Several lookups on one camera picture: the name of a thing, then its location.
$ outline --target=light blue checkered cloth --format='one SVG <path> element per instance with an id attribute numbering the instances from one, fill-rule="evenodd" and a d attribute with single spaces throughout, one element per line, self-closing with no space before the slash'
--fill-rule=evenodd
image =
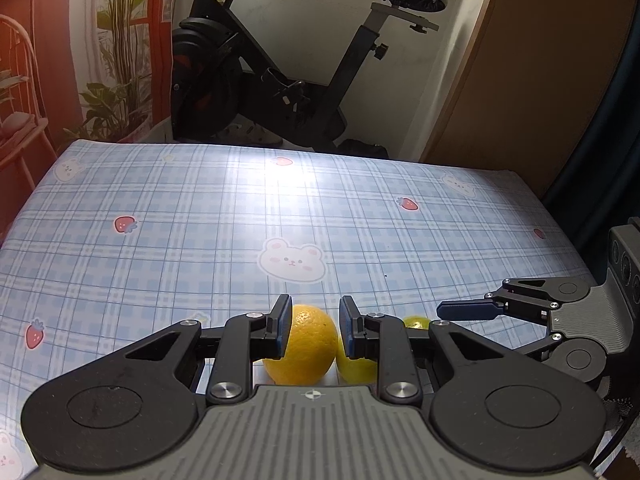
<path id="1" fill-rule="evenodd" d="M 118 232 L 125 217 L 135 228 Z M 261 270 L 275 238 L 316 248 L 322 278 Z M 562 275 L 593 283 L 551 216 L 507 171 L 79 140 L 0 250 L 0 431 L 27 473 L 33 460 L 19 415 L 34 389 L 182 319 L 221 326 L 268 311 L 283 292 L 336 323 L 344 294 L 363 312 L 433 319 L 440 301 L 480 298 L 503 278 Z M 30 349 L 36 320 L 42 340 Z M 470 327 L 512 348 L 544 334 L 510 318 Z"/>

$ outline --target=wooden cabinet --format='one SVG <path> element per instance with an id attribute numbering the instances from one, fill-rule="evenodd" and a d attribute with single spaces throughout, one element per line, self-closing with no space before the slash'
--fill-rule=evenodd
<path id="1" fill-rule="evenodd" d="M 582 137 L 636 0 L 486 0 L 421 162 L 516 171 L 542 196 Z"/>

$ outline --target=orange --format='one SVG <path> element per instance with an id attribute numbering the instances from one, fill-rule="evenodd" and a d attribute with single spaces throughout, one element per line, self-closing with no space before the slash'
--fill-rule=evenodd
<path id="1" fill-rule="evenodd" d="M 334 362 L 338 333 L 318 307 L 294 305 L 292 317 L 284 357 L 263 359 L 264 369 L 276 384 L 316 384 Z"/>
<path id="2" fill-rule="evenodd" d="M 349 384 L 371 384 L 378 380 L 378 363 L 365 358 L 349 359 L 340 338 L 335 364 L 340 376 Z"/>
<path id="3" fill-rule="evenodd" d="M 422 328 L 427 330 L 431 319 L 424 316 L 407 316 L 402 321 L 407 328 Z"/>

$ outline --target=cable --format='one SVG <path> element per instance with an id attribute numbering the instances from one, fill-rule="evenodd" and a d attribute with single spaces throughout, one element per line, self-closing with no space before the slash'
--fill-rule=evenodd
<path id="1" fill-rule="evenodd" d="M 626 417 L 622 425 L 618 428 L 614 436 L 611 437 L 611 440 L 607 442 L 607 445 L 602 449 L 602 451 L 598 454 L 598 456 L 593 459 L 593 461 L 590 464 L 590 467 L 592 469 L 596 469 L 597 466 L 599 466 L 602 462 L 604 462 L 607 456 L 609 456 L 618 447 L 618 444 L 622 442 L 622 439 L 626 435 L 626 432 L 629 431 L 629 428 L 631 428 L 631 425 L 634 423 L 636 418 L 638 418 L 638 414 L 640 413 L 639 397 L 640 397 L 640 386 L 636 388 L 633 394 L 633 397 L 632 397 L 633 407 L 631 408 L 631 410 L 629 410 L 628 416 Z"/>

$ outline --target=white wall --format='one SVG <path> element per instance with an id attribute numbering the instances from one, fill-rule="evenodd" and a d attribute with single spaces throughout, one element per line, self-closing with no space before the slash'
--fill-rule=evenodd
<path id="1" fill-rule="evenodd" d="M 174 23 L 187 16 L 192 0 L 175 0 Z M 232 9 L 287 76 L 327 84 L 370 3 L 379 0 L 235 0 Z M 342 102 L 346 135 L 385 146 L 399 155 L 431 68 L 449 37 L 457 0 L 428 15 L 439 32 L 417 34 L 390 18 L 380 41 L 385 59 L 369 56 Z"/>
<path id="2" fill-rule="evenodd" d="M 417 161 L 456 76 L 484 0 L 459 0 L 451 26 L 426 80 L 414 118 L 398 153 L 401 160 Z"/>

